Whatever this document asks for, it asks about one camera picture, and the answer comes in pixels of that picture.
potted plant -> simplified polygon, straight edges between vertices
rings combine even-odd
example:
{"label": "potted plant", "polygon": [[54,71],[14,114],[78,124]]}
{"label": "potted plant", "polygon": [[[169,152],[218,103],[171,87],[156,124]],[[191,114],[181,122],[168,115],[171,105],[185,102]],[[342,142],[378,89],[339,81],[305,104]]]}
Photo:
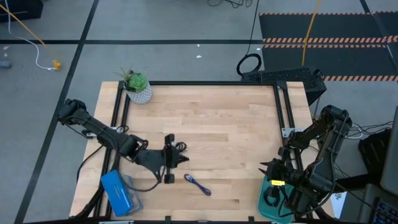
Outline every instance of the potted plant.
{"label": "potted plant", "polygon": [[124,88],[133,102],[137,104],[148,103],[152,98],[152,88],[147,77],[144,74],[133,72],[131,68],[127,72],[121,68],[122,73],[115,72],[115,74],[123,77]]}

yellow cable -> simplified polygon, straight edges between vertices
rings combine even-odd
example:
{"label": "yellow cable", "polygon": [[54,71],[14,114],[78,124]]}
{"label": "yellow cable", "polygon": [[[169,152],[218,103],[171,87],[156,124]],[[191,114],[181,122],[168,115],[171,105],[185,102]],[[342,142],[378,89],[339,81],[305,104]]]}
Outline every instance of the yellow cable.
{"label": "yellow cable", "polygon": [[61,63],[61,60],[60,60],[60,56],[57,55],[57,53],[55,53],[53,50],[49,49],[49,48],[47,47],[47,45],[46,45],[40,38],[38,38],[32,31],[30,31],[30,29],[29,29],[28,27],[26,27],[25,24],[24,24],[23,22],[21,22],[13,13],[11,13],[10,11],[8,11],[8,10],[7,10],[4,6],[2,6],[1,4],[0,4],[0,7],[1,7],[1,9],[3,9],[4,11],[6,11],[8,14],[10,14],[10,16],[12,16],[16,21],[18,21],[19,24],[22,25],[22,27],[24,27],[25,30],[27,30],[34,38],[36,38],[36,39],[44,46],[44,48],[48,50],[48,52],[49,52],[50,54],[52,54],[54,57],[56,57],[56,58],[60,61],[60,63],[58,64],[58,69],[59,69],[59,67],[60,67],[61,64],[62,64],[62,63]]}
{"label": "yellow cable", "polygon": [[303,49],[303,60],[301,61],[301,66],[304,66],[304,62],[305,62],[305,49],[307,48],[308,37],[310,36],[310,32],[311,32],[313,20],[315,19],[315,15],[316,15],[317,12],[318,12],[318,8],[319,8],[320,3],[321,3],[321,0],[318,0],[318,1],[317,1],[317,5],[315,6],[315,12],[313,12],[313,14],[312,14],[312,18],[311,18],[311,22],[310,22],[310,27],[308,28],[308,31],[307,31],[307,36],[305,36],[305,40],[304,40],[304,49]]}

teal container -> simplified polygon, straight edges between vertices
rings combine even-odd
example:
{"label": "teal container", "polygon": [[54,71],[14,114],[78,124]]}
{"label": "teal container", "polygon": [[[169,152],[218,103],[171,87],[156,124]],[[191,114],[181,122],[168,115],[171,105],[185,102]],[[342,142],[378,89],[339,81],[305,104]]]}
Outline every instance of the teal container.
{"label": "teal container", "polygon": [[[261,191],[260,191],[259,204],[258,204],[258,210],[259,210],[260,215],[262,215],[264,218],[272,220],[273,222],[276,222],[276,223],[280,223],[280,224],[291,223],[293,221],[293,214],[283,217],[283,218],[280,218],[278,215],[279,205],[278,205],[278,207],[272,207],[272,206],[267,205],[266,202],[264,201],[264,193],[269,186],[271,186],[271,183],[267,180],[267,176],[264,176],[264,180],[262,181],[262,187],[261,187]],[[292,193],[293,186],[286,184],[285,189],[286,189],[287,196],[289,196]],[[279,197],[280,197],[279,202],[281,203],[284,199],[284,196],[283,196],[282,192],[280,192],[280,191],[279,191]],[[292,212],[292,211],[288,208],[285,208],[284,206],[282,206],[282,209],[280,210],[281,215],[284,215],[284,214],[287,214],[290,212]]]}

white cable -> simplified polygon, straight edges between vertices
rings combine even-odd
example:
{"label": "white cable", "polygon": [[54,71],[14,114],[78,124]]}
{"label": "white cable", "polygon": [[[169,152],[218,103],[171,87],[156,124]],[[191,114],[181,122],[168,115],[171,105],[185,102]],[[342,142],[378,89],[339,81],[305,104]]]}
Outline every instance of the white cable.
{"label": "white cable", "polygon": [[357,124],[353,124],[353,126],[354,126],[354,128],[356,128],[359,131],[359,133],[361,133],[361,135],[359,137],[346,137],[346,139],[361,139],[363,137],[362,128],[359,125],[357,125]]}
{"label": "white cable", "polygon": [[[8,8],[8,2],[7,2],[7,0],[4,0],[4,1],[5,1],[5,3],[6,3],[6,8],[7,8],[7,10],[10,12],[10,9]],[[38,47],[36,44],[34,44],[34,43],[32,43],[31,41],[29,41],[29,40],[27,40],[27,39],[24,39],[24,38],[22,38],[22,37],[17,37],[17,36],[15,36],[15,35],[13,35],[13,34],[11,33],[11,15],[10,15],[10,14],[8,14],[8,33],[10,33],[10,35],[13,36],[13,37],[18,38],[18,39],[21,39],[21,40],[24,40],[24,41],[26,41],[26,42],[28,42],[28,43],[30,43],[30,44],[32,44],[33,46],[36,47],[36,49],[37,49],[36,65],[37,65],[39,68],[47,69],[48,71],[55,70],[55,68],[47,68],[47,67],[43,67],[43,66],[39,65],[39,63],[38,63],[37,61],[38,61],[38,59],[39,59],[40,51],[39,51],[39,47]]]}

black keyboard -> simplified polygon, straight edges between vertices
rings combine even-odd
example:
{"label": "black keyboard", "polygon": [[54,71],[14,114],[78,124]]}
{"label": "black keyboard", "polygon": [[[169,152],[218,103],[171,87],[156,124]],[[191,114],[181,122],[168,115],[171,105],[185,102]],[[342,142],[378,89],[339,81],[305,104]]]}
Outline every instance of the black keyboard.
{"label": "black keyboard", "polygon": [[376,208],[377,211],[374,212],[370,223],[398,224],[398,209],[396,207],[392,207],[383,200],[378,199]]}

